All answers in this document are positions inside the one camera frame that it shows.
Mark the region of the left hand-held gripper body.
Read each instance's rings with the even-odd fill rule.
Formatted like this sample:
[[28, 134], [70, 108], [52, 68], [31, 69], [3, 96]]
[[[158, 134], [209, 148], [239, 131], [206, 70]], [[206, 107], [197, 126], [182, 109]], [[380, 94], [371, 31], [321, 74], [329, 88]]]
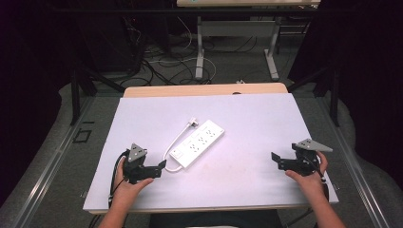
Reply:
[[154, 178], [155, 170], [158, 166], [144, 166], [147, 150], [141, 148], [136, 143], [131, 144], [126, 151], [123, 166], [124, 177], [129, 183], [135, 184], [148, 178]]

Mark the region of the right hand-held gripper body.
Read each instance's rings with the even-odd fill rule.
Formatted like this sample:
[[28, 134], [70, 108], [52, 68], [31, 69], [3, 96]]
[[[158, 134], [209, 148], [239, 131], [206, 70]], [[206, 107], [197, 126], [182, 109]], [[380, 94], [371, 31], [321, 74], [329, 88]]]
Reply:
[[294, 160], [280, 159], [279, 162], [285, 163], [286, 170], [295, 171], [303, 177], [309, 176], [315, 171], [319, 171], [317, 151], [333, 151], [331, 147], [320, 142], [316, 142], [312, 139], [306, 139], [301, 142], [293, 143], [292, 148], [295, 150], [296, 158]]

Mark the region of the person's left hand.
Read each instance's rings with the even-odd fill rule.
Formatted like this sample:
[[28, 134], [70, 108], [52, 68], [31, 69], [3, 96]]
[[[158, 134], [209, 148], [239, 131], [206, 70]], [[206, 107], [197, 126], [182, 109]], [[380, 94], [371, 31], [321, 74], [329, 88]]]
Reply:
[[134, 204], [140, 192], [153, 181], [153, 179], [145, 179], [135, 184], [127, 182], [123, 173], [124, 161], [125, 157], [122, 157], [114, 176], [110, 206], [111, 210], [120, 212], [127, 212]]

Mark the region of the person's right hand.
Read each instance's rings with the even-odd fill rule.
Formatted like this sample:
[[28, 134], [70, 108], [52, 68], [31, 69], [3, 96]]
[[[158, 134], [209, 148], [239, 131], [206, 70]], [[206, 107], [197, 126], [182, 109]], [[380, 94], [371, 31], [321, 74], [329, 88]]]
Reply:
[[316, 171], [315, 173], [305, 177], [292, 170], [287, 170], [285, 172], [286, 176], [297, 182], [301, 192], [306, 197], [306, 199], [308, 199], [308, 197], [312, 196], [313, 194], [325, 196], [325, 190], [323, 189], [321, 176], [325, 173], [328, 162], [326, 157], [320, 151], [317, 151], [317, 155], [320, 160], [319, 171]]

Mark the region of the white table mat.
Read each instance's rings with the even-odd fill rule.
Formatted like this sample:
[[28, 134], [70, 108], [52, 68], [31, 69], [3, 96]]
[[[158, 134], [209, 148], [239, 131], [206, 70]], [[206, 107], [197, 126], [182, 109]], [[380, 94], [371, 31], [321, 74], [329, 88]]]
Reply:
[[212, 121], [224, 130], [188, 168], [173, 160], [160, 178], [137, 197], [132, 211], [184, 211], [304, 206], [297, 184], [278, 170], [272, 154], [293, 158], [292, 143], [310, 133], [295, 98], [289, 93], [218, 96], [122, 98], [106, 138], [84, 210], [108, 208], [114, 163], [136, 143], [147, 149], [146, 164], [163, 161], [166, 147], [188, 134], [191, 118]]

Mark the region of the white power strip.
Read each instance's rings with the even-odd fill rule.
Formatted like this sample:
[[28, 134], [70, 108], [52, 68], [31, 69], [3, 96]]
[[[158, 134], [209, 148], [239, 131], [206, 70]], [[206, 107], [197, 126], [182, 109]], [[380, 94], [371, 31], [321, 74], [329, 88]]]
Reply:
[[183, 140], [169, 155], [182, 167], [195, 162], [224, 134], [224, 129], [208, 120]]

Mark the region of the black metal stand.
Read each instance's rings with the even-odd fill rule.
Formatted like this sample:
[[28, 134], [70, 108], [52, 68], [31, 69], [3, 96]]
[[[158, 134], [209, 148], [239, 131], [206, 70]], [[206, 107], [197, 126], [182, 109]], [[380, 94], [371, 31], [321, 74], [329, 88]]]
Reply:
[[324, 66], [311, 73], [299, 81], [292, 83], [287, 87], [289, 92], [293, 92], [301, 86], [305, 86], [312, 81], [316, 81], [313, 89], [315, 97], [324, 97], [327, 92], [330, 92], [330, 107], [329, 116], [335, 126], [339, 126], [338, 122], [338, 94], [339, 94], [339, 79], [340, 75], [334, 66]]
[[88, 96], [95, 96], [98, 92], [95, 84], [92, 80], [100, 81], [104, 85], [107, 85], [114, 90], [123, 93], [125, 88], [118, 85], [101, 73], [90, 69], [88, 66], [76, 66], [70, 72], [70, 84], [71, 84], [71, 103], [72, 103], [72, 120], [71, 125], [75, 125], [81, 116], [81, 103], [80, 103], [80, 91], [83, 91]]

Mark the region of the person's dark lap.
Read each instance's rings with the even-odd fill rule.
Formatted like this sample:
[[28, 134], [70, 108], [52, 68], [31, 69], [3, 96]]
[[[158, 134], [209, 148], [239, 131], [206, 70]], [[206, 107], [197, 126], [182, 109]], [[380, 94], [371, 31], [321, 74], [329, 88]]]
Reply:
[[214, 226], [231, 226], [235, 228], [282, 228], [276, 210], [152, 214], [149, 221], [149, 228]]

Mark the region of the dark curtain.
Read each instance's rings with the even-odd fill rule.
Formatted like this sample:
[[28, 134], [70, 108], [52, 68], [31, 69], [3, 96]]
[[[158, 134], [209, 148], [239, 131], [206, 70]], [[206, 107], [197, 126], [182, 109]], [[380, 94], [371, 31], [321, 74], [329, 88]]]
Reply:
[[288, 79], [338, 59], [339, 98], [355, 124], [357, 154], [403, 190], [403, 0], [321, 0]]
[[68, 83], [40, 0], [0, 0], [0, 207], [52, 128]]

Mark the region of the white desk with metal legs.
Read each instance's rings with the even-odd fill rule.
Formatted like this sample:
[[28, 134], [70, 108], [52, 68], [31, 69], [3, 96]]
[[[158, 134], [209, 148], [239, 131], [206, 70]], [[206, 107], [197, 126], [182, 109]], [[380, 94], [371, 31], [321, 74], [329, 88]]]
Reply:
[[[317, 7], [321, 0], [177, 0], [177, 6], [195, 10], [300, 10], [302, 7]], [[203, 76], [204, 57], [203, 37], [268, 37], [269, 48], [264, 56], [269, 69], [269, 76], [278, 81], [278, 71], [273, 58], [279, 37], [281, 17], [259, 20], [257, 16], [249, 16], [248, 20], [218, 20], [197, 17], [198, 56], [195, 78]]]

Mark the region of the metal floor rail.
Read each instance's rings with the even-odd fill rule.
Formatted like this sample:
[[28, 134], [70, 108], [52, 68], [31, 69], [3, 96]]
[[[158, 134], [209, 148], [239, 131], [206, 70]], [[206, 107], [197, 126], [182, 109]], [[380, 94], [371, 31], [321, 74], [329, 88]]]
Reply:
[[340, 127], [337, 126], [335, 121], [332, 119], [330, 115], [330, 107], [326, 104], [324, 98], [316, 98], [316, 101], [321, 109], [321, 112], [325, 115], [328, 125], [336, 136], [337, 143], [341, 147], [341, 157], [349, 170], [358, 195], [360, 196], [366, 211], [370, 216], [374, 228], [391, 228], [377, 200], [375, 199], [373, 190], [363, 175], [363, 169], [361, 168], [352, 147], [348, 145]]
[[10, 228], [86, 228], [92, 215], [83, 209], [98, 149], [95, 100], [84, 99], [76, 124], [67, 111], [50, 130], [39, 153], [11, 195], [16, 217]]

